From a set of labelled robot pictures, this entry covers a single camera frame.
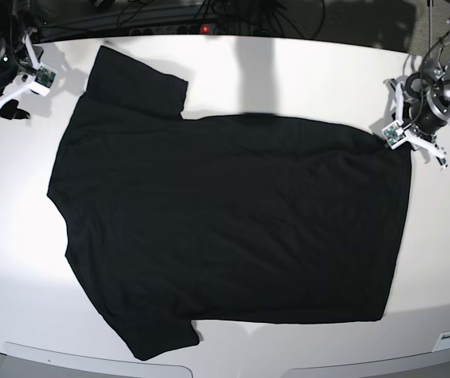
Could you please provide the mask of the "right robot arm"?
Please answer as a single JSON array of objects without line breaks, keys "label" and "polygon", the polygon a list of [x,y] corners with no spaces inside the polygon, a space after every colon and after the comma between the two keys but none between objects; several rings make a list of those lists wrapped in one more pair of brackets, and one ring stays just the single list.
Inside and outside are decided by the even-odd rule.
[{"label": "right robot arm", "polygon": [[17,107],[16,97],[31,88],[42,64],[32,45],[36,31],[30,14],[17,9],[16,1],[0,1],[0,117],[28,119],[29,113]]}]

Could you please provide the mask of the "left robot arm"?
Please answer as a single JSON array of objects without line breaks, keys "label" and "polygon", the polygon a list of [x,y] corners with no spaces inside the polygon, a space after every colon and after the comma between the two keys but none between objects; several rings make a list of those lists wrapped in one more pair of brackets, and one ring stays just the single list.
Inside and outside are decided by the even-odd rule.
[{"label": "left robot arm", "polygon": [[446,152],[437,145],[437,132],[450,125],[450,18],[449,30],[430,47],[417,71],[406,80],[390,79],[394,93],[393,120],[381,130],[386,145],[397,150],[410,144],[448,166]]}]

